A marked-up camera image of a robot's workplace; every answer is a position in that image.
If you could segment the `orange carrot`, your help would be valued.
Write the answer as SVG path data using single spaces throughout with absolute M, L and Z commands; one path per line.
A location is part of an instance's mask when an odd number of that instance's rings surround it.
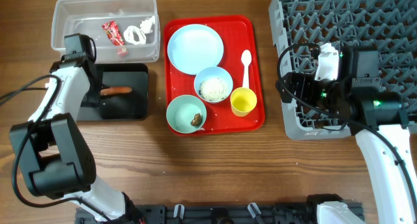
M 101 96 L 113 96 L 132 92 L 130 87 L 106 87 L 100 91 Z

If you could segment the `red snack wrapper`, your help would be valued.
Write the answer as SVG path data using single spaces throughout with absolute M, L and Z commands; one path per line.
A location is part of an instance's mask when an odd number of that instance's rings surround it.
M 125 47 L 124 38 L 119 30 L 119 26 L 115 21 L 109 21 L 102 25 L 102 30 L 107 34 L 108 39 L 110 42 L 117 46 L 117 55 L 120 57 L 124 57 L 128 51 Z

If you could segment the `white plastic ring wrapper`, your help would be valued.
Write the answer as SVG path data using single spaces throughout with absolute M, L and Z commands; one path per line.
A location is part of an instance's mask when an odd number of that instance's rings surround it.
M 143 45 L 147 41 L 145 33 L 134 25 L 128 26 L 123 36 L 128 43 L 133 45 Z

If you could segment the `yellow plastic cup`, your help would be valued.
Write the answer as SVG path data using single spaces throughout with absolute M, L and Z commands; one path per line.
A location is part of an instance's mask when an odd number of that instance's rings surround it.
M 249 88 L 239 87 L 231 93 L 232 112 L 238 117 L 245 117 L 257 105 L 257 96 Z

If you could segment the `white tissue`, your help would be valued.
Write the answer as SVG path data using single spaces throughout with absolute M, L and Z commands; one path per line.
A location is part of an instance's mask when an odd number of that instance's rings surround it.
M 147 35 L 153 32 L 152 27 L 156 23 L 156 17 L 151 16 L 150 18 L 147 18 L 146 20 L 142 21 L 140 24 L 141 31 Z

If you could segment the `white rice pile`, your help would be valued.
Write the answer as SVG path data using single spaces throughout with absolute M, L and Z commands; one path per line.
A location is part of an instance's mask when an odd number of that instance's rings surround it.
M 228 95 L 227 83 L 219 77 L 212 77 L 200 84 L 200 96 L 208 102 L 219 102 Z

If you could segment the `light blue rice bowl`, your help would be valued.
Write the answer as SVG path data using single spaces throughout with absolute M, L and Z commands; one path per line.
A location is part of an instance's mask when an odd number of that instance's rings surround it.
M 200 84 L 204 80 L 212 78 L 212 77 L 219 77 L 219 78 L 222 78 L 222 79 L 225 80 L 225 82 L 227 83 L 227 87 L 228 87 L 228 95 L 227 95 L 227 97 L 228 97 L 233 90 L 233 79 L 232 79 L 232 77 L 231 77 L 231 75 L 229 74 L 228 71 L 226 71 L 223 68 L 217 67 L 217 66 L 205 68 L 202 71 L 200 71 L 200 73 L 198 73 L 196 75 L 196 77 L 194 79 L 194 89 L 195 89 L 195 92 L 198 95 L 198 97 L 200 97 L 202 100 L 204 100 L 199 94 Z M 220 103 L 222 101 L 219 101 L 219 102 L 208 102 L 208 101 L 206 101 L 206 102 L 211 103 L 211 104 L 217 104 L 217 103 Z

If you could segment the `brown food scrap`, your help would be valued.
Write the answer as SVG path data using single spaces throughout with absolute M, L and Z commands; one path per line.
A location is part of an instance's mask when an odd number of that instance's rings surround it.
M 202 124 L 202 122 L 203 122 L 203 116 L 200 113 L 198 113 L 198 114 L 194 115 L 194 118 L 193 118 L 193 120 L 191 121 L 190 124 L 192 126 L 197 127 L 197 126 L 200 126 Z

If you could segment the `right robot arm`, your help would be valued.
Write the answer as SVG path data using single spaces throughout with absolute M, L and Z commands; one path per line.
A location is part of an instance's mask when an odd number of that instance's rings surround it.
M 317 63 L 316 72 L 282 74 L 287 53 L 305 47 Z M 278 58 L 276 88 L 283 103 L 296 101 L 349 127 L 366 161 L 381 223 L 415 223 L 409 117 L 398 93 L 379 90 L 378 56 L 369 46 L 293 44 Z

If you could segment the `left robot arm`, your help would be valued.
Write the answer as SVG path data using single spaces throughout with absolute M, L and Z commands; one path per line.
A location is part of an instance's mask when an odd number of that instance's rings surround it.
M 64 42 L 66 53 L 46 75 L 49 83 L 39 108 L 10 130 L 15 196 L 33 208 L 71 202 L 98 223 L 145 223 L 125 193 L 97 176 L 93 154 L 76 124 L 81 106 L 99 103 L 102 71 L 95 65 L 95 43 L 79 33 Z

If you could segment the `grey dishwasher rack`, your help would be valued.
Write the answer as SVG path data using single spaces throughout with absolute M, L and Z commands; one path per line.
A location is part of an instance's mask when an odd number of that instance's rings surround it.
M 402 97 L 416 133 L 416 0 L 271 0 L 277 52 L 293 44 L 373 46 L 382 92 Z

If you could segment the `black plastic tray bin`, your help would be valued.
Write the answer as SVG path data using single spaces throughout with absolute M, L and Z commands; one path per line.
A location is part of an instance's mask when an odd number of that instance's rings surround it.
M 96 107 L 81 107 L 78 121 L 141 120 L 147 116 L 148 68 L 142 63 L 101 63 L 105 87 L 129 87 L 124 94 L 102 96 Z

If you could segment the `red serving tray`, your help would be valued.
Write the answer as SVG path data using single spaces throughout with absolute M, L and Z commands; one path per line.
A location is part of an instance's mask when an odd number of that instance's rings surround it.
M 178 70 L 169 58 L 169 40 L 181 28 L 187 25 L 204 25 L 216 31 L 223 44 L 223 56 L 219 66 L 231 74 L 233 87 L 243 84 L 244 66 L 241 56 L 244 50 L 249 50 L 252 62 L 249 66 L 250 89 L 257 95 L 257 105 L 245 117 L 238 117 L 232 113 L 230 100 L 226 99 L 218 104 L 206 103 L 207 120 L 200 130 L 190 133 L 190 136 L 212 135 L 220 133 L 246 132 L 258 129 L 265 121 L 265 107 L 253 25 L 245 16 L 213 16 L 200 18 L 182 18 L 170 21 L 164 29 L 165 48 L 165 92 L 167 103 L 170 104 L 178 96 L 193 95 L 194 76 Z

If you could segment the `light blue plate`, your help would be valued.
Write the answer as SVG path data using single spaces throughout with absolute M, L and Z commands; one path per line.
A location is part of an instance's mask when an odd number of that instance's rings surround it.
M 193 76 L 205 68 L 217 66 L 223 54 L 223 40 L 207 25 L 185 25 L 173 33 L 167 44 L 171 64 L 178 71 Z

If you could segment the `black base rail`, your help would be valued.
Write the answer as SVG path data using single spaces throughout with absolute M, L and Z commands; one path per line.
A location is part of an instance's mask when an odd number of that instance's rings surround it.
M 147 223 L 171 224 L 178 223 L 174 218 L 174 208 L 164 205 L 140 205 L 138 209 L 145 216 Z M 303 215 L 306 211 L 304 203 L 287 203 L 276 205 L 260 205 L 261 218 L 265 223 L 305 223 Z M 215 224 L 221 218 L 228 217 L 233 223 L 254 224 L 257 221 L 246 206 L 189 206 L 185 208 L 181 223 Z

